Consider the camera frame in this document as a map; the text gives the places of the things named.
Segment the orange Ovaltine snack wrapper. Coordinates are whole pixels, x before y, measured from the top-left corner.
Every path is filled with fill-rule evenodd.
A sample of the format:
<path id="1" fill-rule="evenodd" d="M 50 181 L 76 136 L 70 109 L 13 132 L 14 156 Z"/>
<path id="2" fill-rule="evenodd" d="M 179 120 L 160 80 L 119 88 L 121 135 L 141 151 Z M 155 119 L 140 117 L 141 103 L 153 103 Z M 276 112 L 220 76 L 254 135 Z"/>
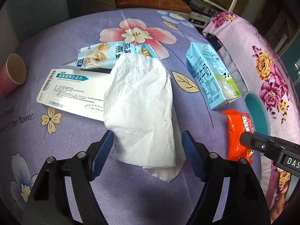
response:
<path id="1" fill-rule="evenodd" d="M 254 150 L 240 142 L 240 137 L 243 133 L 254 133 L 249 114 L 236 111 L 235 109 L 225 110 L 222 113 L 227 116 L 228 159 L 230 161 L 238 161 L 240 158 L 245 158 L 251 165 Z"/>

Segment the white tissue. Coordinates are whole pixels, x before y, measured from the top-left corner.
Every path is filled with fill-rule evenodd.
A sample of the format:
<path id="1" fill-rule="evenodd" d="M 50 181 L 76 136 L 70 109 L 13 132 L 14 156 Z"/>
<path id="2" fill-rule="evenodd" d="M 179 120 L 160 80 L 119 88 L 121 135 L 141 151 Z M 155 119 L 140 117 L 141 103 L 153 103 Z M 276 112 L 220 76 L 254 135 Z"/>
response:
<path id="1" fill-rule="evenodd" d="M 173 106 L 170 74 L 157 58 L 123 54 L 109 75 L 104 124 L 115 136 L 114 158 L 170 182 L 186 160 Z"/>

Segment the teal trash bin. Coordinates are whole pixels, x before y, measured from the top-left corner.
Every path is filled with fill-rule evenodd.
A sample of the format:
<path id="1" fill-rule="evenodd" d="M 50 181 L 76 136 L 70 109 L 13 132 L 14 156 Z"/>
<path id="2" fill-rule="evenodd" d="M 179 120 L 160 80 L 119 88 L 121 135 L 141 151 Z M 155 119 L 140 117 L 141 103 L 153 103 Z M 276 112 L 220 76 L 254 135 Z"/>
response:
<path id="1" fill-rule="evenodd" d="M 244 94 L 244 101 L 253 120 L 255 131 L 270 136 L 271 125 L 263 101 L 257 94 L 251 91 L 247 91 Z"/>

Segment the white medicine box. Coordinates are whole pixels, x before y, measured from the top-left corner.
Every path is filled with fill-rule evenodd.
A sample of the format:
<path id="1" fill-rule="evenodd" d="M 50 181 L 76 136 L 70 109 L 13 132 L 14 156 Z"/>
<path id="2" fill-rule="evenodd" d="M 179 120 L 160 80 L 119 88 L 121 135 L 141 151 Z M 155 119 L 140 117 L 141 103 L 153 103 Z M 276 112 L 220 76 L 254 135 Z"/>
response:
<path id="1" fill-rule="evenodd" d="M 104 94 L 109 88 L 107 73 L 52 69 L 37 96 L 37 102 L 65 112 L 104 120 Z"/>

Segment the blue milk carton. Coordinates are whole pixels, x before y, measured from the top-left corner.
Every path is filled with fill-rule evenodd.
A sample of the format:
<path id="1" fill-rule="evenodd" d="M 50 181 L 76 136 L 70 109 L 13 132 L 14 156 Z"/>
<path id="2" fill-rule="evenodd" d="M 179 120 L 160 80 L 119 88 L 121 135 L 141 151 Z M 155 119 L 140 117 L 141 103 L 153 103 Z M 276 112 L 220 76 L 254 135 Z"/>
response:
<path id="1" fill-rule="evenodd" d="M 220 108 L 241 97 L 232 76 L 211 45 L 192 42 L 186 58 L 210 109 Z"/>

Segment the pink floral quilt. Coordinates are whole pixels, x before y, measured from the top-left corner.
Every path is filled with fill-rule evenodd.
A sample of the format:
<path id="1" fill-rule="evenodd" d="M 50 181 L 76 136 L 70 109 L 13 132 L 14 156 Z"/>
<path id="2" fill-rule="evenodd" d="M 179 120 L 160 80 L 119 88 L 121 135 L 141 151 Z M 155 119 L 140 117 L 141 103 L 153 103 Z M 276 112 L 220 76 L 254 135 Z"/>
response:
<path id="1" fill-rule="evenodd" d="M 218 14 L 204 29 L 204 36 L 217 40 L 219 53 L 244 95 L 254 92 L 263 101 L 271 136 L 299 143 L 299 99 L 278 55 L 257 29 L 243 18 Z M 271 212 L 272 224 L 287 224 L 287 208 L 299 213 L 299 198 L 293 198 L 297 178 L 261 156 L 261 187 Z"/>

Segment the purple floral bedsheet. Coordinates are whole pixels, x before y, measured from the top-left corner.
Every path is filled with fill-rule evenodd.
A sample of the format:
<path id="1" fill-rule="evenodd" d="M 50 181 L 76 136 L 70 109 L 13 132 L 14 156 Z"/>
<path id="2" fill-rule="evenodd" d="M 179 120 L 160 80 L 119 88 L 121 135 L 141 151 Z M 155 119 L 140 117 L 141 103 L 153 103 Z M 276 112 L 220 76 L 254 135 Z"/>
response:
<path id="1" fill-rule="evenodd" d="M 32 22 L 11 19 L 1 11 L 1 61 L 18 54 L 25 62 L 25 83 L 1 100 L 1 199 L 21 220 L 35 175 L 49 156 L 70 158 L 99 141 L 106 132 L 102 121 L 79 116 L 37 102 L 50 71 L 61 70 L 80 48 L 101 41 L 122 41 L 128 29 L 149 34 L 147 42 L 170 72 L 173 102 L 181 130 L 203 140 L 209 150 L 227 156 L 227 118 L 211 110 L 204 94 L 191 88 L 186 51 L 191 42 L 205 38 L 183 17 L 154 10 L 116 10 L 74 18 L 47 29 L 36 29 L 18 39 L 18 29 Z M 170 182 L 161 181 L 141 167 L 108 157 L 91 184 L 109 224 L 185 224 L 203 188 L 189 163 Z"/>

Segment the blue white snack bag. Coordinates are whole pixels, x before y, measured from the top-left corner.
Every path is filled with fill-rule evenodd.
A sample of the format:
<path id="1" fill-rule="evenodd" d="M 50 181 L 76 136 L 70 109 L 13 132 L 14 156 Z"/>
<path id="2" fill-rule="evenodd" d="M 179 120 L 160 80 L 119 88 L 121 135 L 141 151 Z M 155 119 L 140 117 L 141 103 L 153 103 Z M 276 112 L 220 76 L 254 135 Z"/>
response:
<path id="1" fill-rule="evenodd" d="M 122 54 L 142 54 L 158 58 L 153 48 L 147 44 L 134 45 L 124 41 L 102 42 L 80 48 L 78 58 L 61 67 L 73 67 L 80 70 L 112 69 Z"/>

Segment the pink paper cup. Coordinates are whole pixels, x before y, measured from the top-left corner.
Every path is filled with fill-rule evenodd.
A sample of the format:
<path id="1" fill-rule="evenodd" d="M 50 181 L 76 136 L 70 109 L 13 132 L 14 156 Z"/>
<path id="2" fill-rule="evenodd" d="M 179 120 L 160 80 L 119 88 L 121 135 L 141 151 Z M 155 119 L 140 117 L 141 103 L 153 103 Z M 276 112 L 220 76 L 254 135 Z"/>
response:
<path id="1" fill-rule="evenodd" d="M 27 69 L 18 54 L 11 54 L 1 69 L 1 99 L 26 81 Z"/>

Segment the dark wooden cabinet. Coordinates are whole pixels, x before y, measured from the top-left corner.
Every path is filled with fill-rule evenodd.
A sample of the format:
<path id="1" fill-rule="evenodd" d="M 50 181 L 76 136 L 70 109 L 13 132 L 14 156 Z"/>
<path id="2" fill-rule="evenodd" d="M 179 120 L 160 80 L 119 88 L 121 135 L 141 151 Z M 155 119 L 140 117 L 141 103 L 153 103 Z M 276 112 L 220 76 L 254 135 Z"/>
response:
<path id="1" fill-rule="evenodd" d="M 267 0 L 254 27 L 280 56 L 299 33 L 299 22 L 286 0 Z"/>

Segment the black electronic device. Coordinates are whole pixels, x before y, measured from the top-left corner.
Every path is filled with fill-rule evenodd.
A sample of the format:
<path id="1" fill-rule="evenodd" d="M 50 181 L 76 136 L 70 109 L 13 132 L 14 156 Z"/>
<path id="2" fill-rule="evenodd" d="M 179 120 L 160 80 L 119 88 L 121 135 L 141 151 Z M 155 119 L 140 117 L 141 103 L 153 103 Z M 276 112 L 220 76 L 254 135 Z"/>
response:
<path id="1" fill-rule="evenodd" d="M 204 29 L 219 13 L 227 12 L 215 0 L 186 0 L 191 8 L 189 21 L 197 29 Z"/>

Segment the brown leather cushion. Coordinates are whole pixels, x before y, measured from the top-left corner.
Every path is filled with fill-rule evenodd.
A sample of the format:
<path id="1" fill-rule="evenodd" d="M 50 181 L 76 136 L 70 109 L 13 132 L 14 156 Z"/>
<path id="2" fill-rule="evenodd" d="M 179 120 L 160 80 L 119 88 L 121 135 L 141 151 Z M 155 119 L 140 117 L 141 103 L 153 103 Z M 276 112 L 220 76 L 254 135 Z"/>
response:
<path id="1" fill-rule="evenodd" d="M 118 9 L 143 8 L 191 13 L 191 8 L 182 0 L 115 0 Z"/>

